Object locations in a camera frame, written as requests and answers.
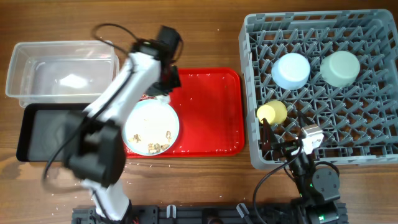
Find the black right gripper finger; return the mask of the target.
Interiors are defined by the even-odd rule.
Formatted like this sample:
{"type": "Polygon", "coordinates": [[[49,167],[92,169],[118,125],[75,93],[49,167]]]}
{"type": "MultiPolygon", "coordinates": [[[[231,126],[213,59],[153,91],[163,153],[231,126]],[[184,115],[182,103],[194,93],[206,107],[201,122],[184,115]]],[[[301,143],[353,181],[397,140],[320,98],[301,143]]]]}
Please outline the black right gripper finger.
{"type": "Polygon", "coordinates": [[[275,134],[271,128],[271,125],[268,123],[266,118],[262,119],[263,128],[262,128],[262,152],[268,152],[274,149],[275,145],[278,144],[278,140],[275,137],[275,134]]]}
{"type": "Polygon", "coordinates": [[[297,120],[301,128],[315,124],[315,122],[308,119],[307,116],[303,114],[301,111],[297,111],[297,120]]]}

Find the yellow cup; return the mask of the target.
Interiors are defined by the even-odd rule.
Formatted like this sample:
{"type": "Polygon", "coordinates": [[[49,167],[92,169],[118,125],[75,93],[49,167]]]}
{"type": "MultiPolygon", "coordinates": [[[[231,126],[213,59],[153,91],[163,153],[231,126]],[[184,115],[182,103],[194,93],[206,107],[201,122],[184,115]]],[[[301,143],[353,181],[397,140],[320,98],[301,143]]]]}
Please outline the yellow cup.
{"type": "Polygon", "coordinates": [[[270,125],[282,124],[287,118],[287,108],[283,102],[273,100],[258,107],[256,115],[261,124],[264,123],[264,119],[270,125]]]}

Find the light blue bowl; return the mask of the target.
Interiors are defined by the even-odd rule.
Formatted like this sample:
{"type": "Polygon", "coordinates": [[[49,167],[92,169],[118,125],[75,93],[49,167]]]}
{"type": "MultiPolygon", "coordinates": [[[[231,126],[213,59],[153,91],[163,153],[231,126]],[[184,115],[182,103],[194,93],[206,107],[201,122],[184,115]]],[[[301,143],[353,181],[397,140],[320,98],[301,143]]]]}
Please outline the light blue bowl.
{"type": "Polygon", "coordinates": [[[310,63],[298,53],[289,53],[278,59],[272,66],[273,81],[285,90],[303,87],[309,78],[310,63]]]}

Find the light blue plate with rice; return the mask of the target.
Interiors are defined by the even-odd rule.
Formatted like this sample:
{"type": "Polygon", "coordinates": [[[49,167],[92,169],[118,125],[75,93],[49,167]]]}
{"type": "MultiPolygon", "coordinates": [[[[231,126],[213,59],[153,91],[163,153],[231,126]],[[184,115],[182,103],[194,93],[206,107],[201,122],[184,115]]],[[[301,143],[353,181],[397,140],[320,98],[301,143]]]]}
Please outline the light blue plate with rice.
{"type": "Polygon", "coordinates": [[[171,148],[179,132],[179,118],[169,104],[143,100],[129,115],[123,127],[123,139],[127,152],[156,156],[171,148]]]}

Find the mint green bowl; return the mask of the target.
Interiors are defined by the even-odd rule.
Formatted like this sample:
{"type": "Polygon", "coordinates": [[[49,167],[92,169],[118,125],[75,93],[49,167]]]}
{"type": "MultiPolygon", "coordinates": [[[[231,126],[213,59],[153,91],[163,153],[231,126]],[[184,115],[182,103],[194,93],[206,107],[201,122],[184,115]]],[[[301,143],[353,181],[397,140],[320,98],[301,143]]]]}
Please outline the mint green bowl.
{"type": "Polygon", "coordinates": [[[320,73],[329,85],[343,88],[355,82],[360,67],[359,60],[354,54],[337,51],[323,59],[320,73]]]}

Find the white napkin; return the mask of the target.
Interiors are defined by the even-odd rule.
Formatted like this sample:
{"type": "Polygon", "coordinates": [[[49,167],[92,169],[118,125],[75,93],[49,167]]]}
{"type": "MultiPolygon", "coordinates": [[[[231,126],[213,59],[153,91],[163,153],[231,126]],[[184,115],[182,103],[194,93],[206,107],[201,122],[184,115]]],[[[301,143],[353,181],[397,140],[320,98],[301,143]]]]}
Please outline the white napkin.
{"type": "Polygon", "coordinates": [[[158,95],[155,98],[163,104],[169,104],[171,102],[171,98],[169,95],[158,95]]]}

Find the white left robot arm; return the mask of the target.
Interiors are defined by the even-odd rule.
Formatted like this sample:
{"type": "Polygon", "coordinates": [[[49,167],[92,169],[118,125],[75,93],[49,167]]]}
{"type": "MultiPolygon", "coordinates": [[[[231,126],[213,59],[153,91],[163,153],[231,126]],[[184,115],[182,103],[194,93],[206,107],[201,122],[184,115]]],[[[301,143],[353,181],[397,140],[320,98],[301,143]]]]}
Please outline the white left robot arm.
{"type": "Polygon", "coordinates": [[[167,96],[180,87],[175,66],[183,40],[162,26],[155,39],[136,38],[126,61],[104,93],[81,113],[67,115],[67,137],[59,150],[63,166],[81,179],[95,206],[75,209],[73,223],[137,223],[119,178],[126,155],[122,127],[142,95],[167,96]]]}

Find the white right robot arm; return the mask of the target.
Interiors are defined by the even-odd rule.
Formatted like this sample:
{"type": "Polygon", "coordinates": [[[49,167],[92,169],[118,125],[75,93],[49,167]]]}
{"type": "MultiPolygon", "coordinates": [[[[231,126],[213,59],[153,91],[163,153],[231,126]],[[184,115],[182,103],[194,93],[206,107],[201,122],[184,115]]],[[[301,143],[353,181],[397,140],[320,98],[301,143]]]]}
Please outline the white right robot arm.
{"type": "Polygon", "coordinates": [[[300,136],[286,142],[278,142],[269,122],[264,118],[262,148],[278,152],[285,162],[270,171],[257,184],[253,194],[256,215],[261,217],[256,205],[260,186],[272,174],[283,169],[295,183],[300,197],[289,204],[288,216],[297,223],[348,223],[347,208],[340,203],[340,171],[331,162],[314,162],[311,153],[323,142],[323,130],[311,122],[302,112],[297,113],[300,136]]]}

